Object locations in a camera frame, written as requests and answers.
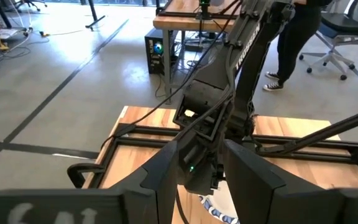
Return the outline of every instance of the black pole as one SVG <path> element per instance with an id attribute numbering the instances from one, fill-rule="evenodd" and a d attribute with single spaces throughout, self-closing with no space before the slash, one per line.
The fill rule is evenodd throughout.
<path id="1" fill-rule="evenodd" d="M 96 11 L 94 10 L 94 4 L 93 4 L 93 0 L 88 0 L 89 2 L 89 6 L 91 7 L 91 11 L 92 11 L 92 17 L 93 17 L 93 22 L 89 25 L 86 25 L 85 28 L 89 28 L 93 31 L 93 25 L 95 25 L 96 23 L 98 23 L 100 20 L 102 20 L 103 18 L 105 18 L 106 16 L 102 16 L 98 19 L 98 15 L 96 15 Z"/>
<path id="2" fill-rule="evenodd" d="M 94 10 L 93 0 L 88 0 L 88 2 L 89 2 L 89 6 L 91 7 L 93 20 L 97 21 L 98 20 L 98 15 L 96 15 L 96 11 Z"/>
<path id="3" fill-rule="evenodd" d="M 11 24 L 11 22 L 9 22 L 9 19 L 6 17 L 6 14 L 5 14 L 4 10 L 2 9 L 1 5 L 0 5 L 0 15 L 1 15 L 1 17 L 2 17 L 2 19 L 3 19 L 3 21 L 4 21 L 5 25 L 6 25 L 6 27 L 7 27 L 8 29 L 11 29 L 11 28 L 12 28 L 12 24 Z"/>
<path id="4" fill-rule="evenodd" d="M 299 149 L 303 149 L 304 147 L 310 146 L 316 142 L 330 138 L 334 135 L 341 134 L 355 127 L 358 127 L 358 114 L 351 116 L 350 118 L 344 119 L 340 122 L 337 122 L 335 124 L 332 124 L 327 128 L 323 128 L 319 131 L 311 133 L 296 141 L 292 141 L 281 146 L 273 146 L 267 148 L 263 147 L 260 149 L 260 151 L 276 152 L 280 154 L 295 152 Z"/>

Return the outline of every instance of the table leg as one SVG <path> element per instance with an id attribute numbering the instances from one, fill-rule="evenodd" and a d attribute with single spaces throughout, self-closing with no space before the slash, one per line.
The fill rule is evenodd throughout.
<path id="1" fill-rule="evenodd" d="M 185 30 L 182 30 L 181 31 L 181 47 L 185 47 L 185 40 L 186 40 L 186 31 Z"/>
<path id="2" fill-rule="evenodd" d="M 93 22 L 90 25 L 86 25 L 85 28 L 87 29 L 91 29 L 93 31 L 93 26 L 98 23 L 100 20 L 104 19 L 106 16 L 102 16 L 98 19 L 98 16 L 96 14 L 96 11 L 94 10 L 94 4 L 93 4 L 93 0 L 88 0 L 89 2 L 89 6 L 91 8 L 91 12 L 92 12 L 92 17 L 93 17 Z"/>
<path id="3" fill-rule="evenodd" d="M 164 84 L 165 84 L 165 96 L 168 97 L 172 94 L 171 89 L 171 48 L 169 30 L 162 30 L 162 45 L 164 49 L 163 61 L 164 61 Z M 171 99 L 167 100 L 166 104 L 170 104 Z"/>
<path id="4" fill-rule="evenodd" d="M 9 19 L 6 17 L 6 14 L 5 14 L 4 10 L 2 9 L 1 5 L 0 5 L 0 15 L 1 15 L 1 18 L 2 18 L 2 20 L 4 21 L 6 27 L 7 27 L 8 29 L 11 29 L 11 28 L 12 28 L 12 25 L 11 25 L 11 23 L 9 22 Z"/>

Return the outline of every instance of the robotic arm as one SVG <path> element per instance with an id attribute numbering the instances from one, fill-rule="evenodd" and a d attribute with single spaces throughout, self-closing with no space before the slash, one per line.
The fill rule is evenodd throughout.
<path id="1" fill-rule="evenodd" d="M 218 150 L 223 139 L 240 143 L 253 133 L 252 97 L 260 71 L 271 41 L 292 15 L 291 1 L 242 1 L 240 15 L 217 57 L 197 70 L 183 90 L 173 121 L 183 128 L 176 139 L 179 183 L 187 191 L 213 193 L 211 189 L 223 180 Z"/>
<path id="2" fill-rule="evenodd" d="M 358 224 L 358 190 L 325 191 L 238 144 L 254 129 L 252 95 L 270 42 L 292 14 L 290 0 L 243 0 L 224 47 L 183 92 L 173 141 L 110 189 L 0 191 L 0 224 L 169 224 L 177 184 L 206 195 L 221 180 L 241 223 Z"/>

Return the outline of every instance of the wooden table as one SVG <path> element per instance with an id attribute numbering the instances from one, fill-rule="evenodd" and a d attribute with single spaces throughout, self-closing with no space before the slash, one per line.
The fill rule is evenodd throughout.
<path id="1" fill-rule="evenodd" d="M 226 6 L 230 5 L 233 0 L 224 0 L 223 6 L 221 8 L 226 8 Z M 166 12 L 197 12 L 197 7 L 199 6 L 199 1 L 187 1 L 187 0 L 170 0 L 170 4 L 166 8 Z M 219 7 L 210 6 L 208 8 L 209 12 L 219 12 L 221 9 Z M 226 11 L 226 15 L 230 15 L 234 10 L 234 6 L 230 8 L 230 10 Z M 226 23 L 226 19 L 215 19 L 211 21 L 203 21 L 201 29 L 207 32 L 220 32 L 222 27 Z M 234 20 L 230 21 L 227 25 L 225 31 L 229 32 L 234 24 Z M 157 16 L 153 20 L 153 25 L 157 29 L 161 29 L 163 32 L 163 43 L 164 46 L 164 55 L 163 62 L 164 65 L 171 64 L 170 58 L 170 38 L 168 31 L 170 30 L 181 30 L 181 40 L 182 45 L 185 39 L 185 31 L 200 29 L 200 20 L 189 17 L 172 17 L 172 16 Z M 172 83 L 172 74 L 171 68 L 169 66 L 164 66 L 164 84 L 165 84 L 165 95 L 170 95 L 172 92 L 172 88 L 175 88 L 175 85 Z"/>
<path id="2" fill-rule="evenodd" d="M 110 135 L 113 134 L 118 123 L 131 123 L 150 110 L 151 108 L 126 106 L 117 120 L 117 123 L 114 125 Z M 141 121 L 139 125 L 177 128 L 177 125 L 172 122 L 174 114 L 175 110 L 158 109 L 145 120 Z M 303 137 L 329 125 L 329 121 L 258 116 L 256 118 L 255 133 L 271 136 Z M 170 137 L 166 136 L 141 135 L 141 137 L 150 139 L 170 139 Z M 334 136 L 331 139 L 339 140 L 339 137 Z M 315 151 L 317 149 L 307 148 L 304 150 Z M 157 151 L 158 149 L 152 148 L 145 149 L 143 147 L 140 149 L 139 147 L 120 146 L 108 168 L 108 172 L 106 173 L 103 182 L 101 183 L 101 188 L 108 188 L 114 185 L 136 170 Z M 102 149 L 96 163 L 100 163 L 105 152 L 106 148 Z M 333 187 L 358 187 L 358 167 L 355 165 L 295 161 L 289 159 L 268 160 L 281 168 L 326 189 Z M 92 174 L 87 178 L 84 184 L 85 187 L 89 185 L 91 177 Z M 178 189 L 183 211 L 191 224 L 221 223 L 205 210 L 197 195 L 188 193 L 182 186 L 178 186 Z M 183 223 L 179 216 L 176 204 L 172 223 Z"/>

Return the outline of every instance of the chair base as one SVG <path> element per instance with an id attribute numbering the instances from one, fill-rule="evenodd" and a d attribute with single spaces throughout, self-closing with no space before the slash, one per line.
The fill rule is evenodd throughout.
<path id="1" fill-rule="evenodd" d="M 45 7 L 48 7 L 48 5 L 46 4 L 45 1 L 24 0 L 24 1 L 19 1 L 19 2 L 17 2 L 17 3 L 15 4 L 15 8 L 17 9 L 18 12 L 22 12 L 19 8 L 20 8 L 22 5 L 27 4 L 29 7 L 34 6 L 34 7 L 37 9 L 37 11 L 40 12 L 41 9 L 38 8 L 38 6 L 34 4 L 35 2 L 43 3 Z"/>
<path id="2" fill-rule="evenodd" d="M 333 52 L 333 50 L 330 50 L 328 53 L 302 52 L 301 55 L 299 56 L 299 59 L 303 60 L 303 57 L 305 55 L 320 58 L 319 60 L 315 61 L 315 63 L 309 65 L 309 67 L 307 69 L 308 73 L 311 73 L 312 67 L 314 67 L 316 65 L 319 65 L 322 63 L 323 66 L 326 66 L 327 63 L 331 62 L 333 65 L 335 65 L 335 67 L 337 67 L 342 72 L 341 80 L 345 80 L 347 78 L 346 71 L 344 70 L 344 68 L 342 67 L 342 65 L 339 62 L 345 63 L 351 70 L 355 69 L 354 62 L 352 60 L 349 60 L 339 54 L 336 54 L 335 52 Z"/>

